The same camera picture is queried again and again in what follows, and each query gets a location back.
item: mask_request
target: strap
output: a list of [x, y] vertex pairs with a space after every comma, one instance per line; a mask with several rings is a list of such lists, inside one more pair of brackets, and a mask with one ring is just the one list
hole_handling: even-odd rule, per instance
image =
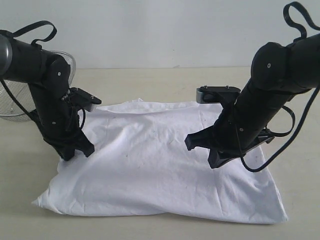
[[292, 132], [292, 130], [294, 129], [295, 124], [296, 124], [296, 115], [295, 115], [294, 111], [292, 111], [292, 110], [291, 110], [289, 107], [287, 107], [287, 106], [282, 106], [282, 108], [283, 108], [287, 113], [290, 114], [290, 116], [291, 116], [291, 118], [292, 118], [292, 127], [291, 127], [291, 129], [290, 129], [289, 131], [287, 131], [287, 132], [273, 132], [273, 131], [270, 131], [270, 133], [271, 133], [273, 136], [278, 137], [278, 138], [282, 138], [282, 137], [285, 137], [285, 136], [289, 135], [289, 134]]
[[44, 39], [35, 39], [31, 42], [31, 45], [37, 45], [37, 42], [38, 41], [41, 41], [41, 42], [48, 42], [50, 41], [51, 39], [53, 39], [55, 37], [55, 35], [57, 34], [57, 29], [55, 27], [55, 25], [53, 25], [51, 22], [47, 21], [47, 20], [42, 20], [42, 21], [37, 21], [35, 23], [32, 23], [28, 26], [25, 26], [21, 29], [19, 29], [18, 31], [15, 31], [15, 32], [9, 32], [9, 31], [6, 31], [6, 30], [0, 30], [0, 34], [4, 34], [10, 38], [17, 38], [17, 37], [20, 37], [21, 35], [23, 34], [26, 34], [32, 30], [35, 30], [37, 28], [40, 28], [42, 26], [45, 26], [45, 25], [51, 25], [53, 27], [52, 29], [52, 32], [49, 34], [49, 36], [47, 36], [46, 38]]
[[300, 34], [301, 34], [301, 37], [298, 37], [296, 39], [293, 40], [293, 42], [296, 42], [296, 41], [299, 41], [299, 40], [302, 40], [302, 39], [305, 39], [307, 37], [307, 30], [304, 26], [302, 26], [301, 24], [299, 23], [296, 23], [294, 22], [291, 17], [290, 17], [290, 14], [289, 14], [289, 8], [290, 7], [294, 7], [296, 10], [298, 10], [302, 16], [304, 17], [304, 19], [306, 20], [306, 22], [308, 23], [309, 27], [311, 27], [312, 29], [314, 30], [319, 30], [320, 31], [320, 27], [315, 25], [315, 23], [312, 21], [308, 11], [305, 9], [305, 7], [297, 2], [297, 1], [293, 1], [287, 5], [284, 6], [283, 8], [283, 17], [284, 17], [284, 20], [285, 22], [292, 28], [295, 28], [297, 30], [299, 30]]

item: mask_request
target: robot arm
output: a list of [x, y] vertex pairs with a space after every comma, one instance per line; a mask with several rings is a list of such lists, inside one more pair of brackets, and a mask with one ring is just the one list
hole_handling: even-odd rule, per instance
[[90, 110], [101, 101], [79, 88], [69, 88], [70, 65], [61, 55], [44, 50], [37, 44], [37, 41], [52, 39], [56, 28], [53, 26], [52, 33], [46, 39], [36, 39], [31, 44], [15, 39], [44, 25], [53, 26], [48, 21], [40, 21], [15, 33], [0, 31], [1, 83], [9, 94], [10, 90], [3, 79], [28, 84], [36, 110], [26, 112], [16, 103], [36, 123], [43, 139], [64, 160], [70, 160], [75, 150], [82, 151], [88, 157], [95, 147], [82, 131], [78, 111]]
[[[210, 149], [208, 162], [211, 168], [219, 168], [236, 158], [241, 158], [245, 165], [243, 155], [248, 151], [286, 135], [273, 133], [267, 128], [268, 122], [281, 108], [291, 114], [294, 124], [294, 114], [284, 104], [313, 88], [317, 88], [315, 95], [319, 91], [320, 34], [306, 38], [304, 27], [291, 20], [290, 6], [297, 8], [311, 27], [320, 30], [300, 3], [290, 3], [283, 13], [290, 26], [298, 25], [300, 38], [287, 46], [269, 42], [261, 47], [252, 61], [251, 78], [241, 93], [228, 86], [204, 86], [197, 90], [198, 103], [221, 103], [223, 106], [213, 126], [189, 134], [185, 139], [188, 150], [195, 147]], [[245, 167], [258, 172], [270, 162], [257, 169]]]

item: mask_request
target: white wall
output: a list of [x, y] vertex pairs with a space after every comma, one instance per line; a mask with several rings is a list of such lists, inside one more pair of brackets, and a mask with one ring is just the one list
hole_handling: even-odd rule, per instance
[[[290, 2], [0, 0], [0, 28], [13, 32], [39, 20], [53, 22], [58, 34], [43, 48], [71, 53], [79, 68], [249, 66], [266, 42], [286, 45], [299, 36], [283, 19]], [[320, 25], [320, 0], [301, 3]], [[44, 36], [46, 28], [21, 39]]]

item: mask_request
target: table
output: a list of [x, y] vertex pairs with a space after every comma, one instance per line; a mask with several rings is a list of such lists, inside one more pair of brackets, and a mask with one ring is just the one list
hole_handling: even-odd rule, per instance
[[[78, 69], [72, 85], [111, 105], [141, 98], [148, 102], [193, 101], [196, 88], [243, 88], [248, 67], [171, 69]], [[299, 119], [310, 93], [288, 103]], [[270, 123], [285, 131], [290, 116], [280, 111]], [[58, 155], [29, 122], [0, 119], [0, 240], [208, 240], [318, 239], [320, 234], [320, 100], [316, 99], [292, 145], [269, 167], [289, 221], [276, 225], [219, 222], [174, 214], [74, 217], [31, 205], [57, 174]], [[271, 156], [287, 138], [263, 145]]]

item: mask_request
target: white cloth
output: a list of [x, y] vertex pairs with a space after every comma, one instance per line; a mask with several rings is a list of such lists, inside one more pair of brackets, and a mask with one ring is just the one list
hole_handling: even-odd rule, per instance
[[[288, 219], [268, 169], [247, 171], [239, 159], [211, 169], [209, 151], [188, 151], [184, 140], [211, 126], [222, 108], [196, 102], [141, 100], [87, 113], [84, 133], [95, 145], [60, 161], [58, 174], [33, 203], [59, 214], [129, 216], [174, 213], [239, 223]], [[245, 156], [265, 159], [260, 147]]]

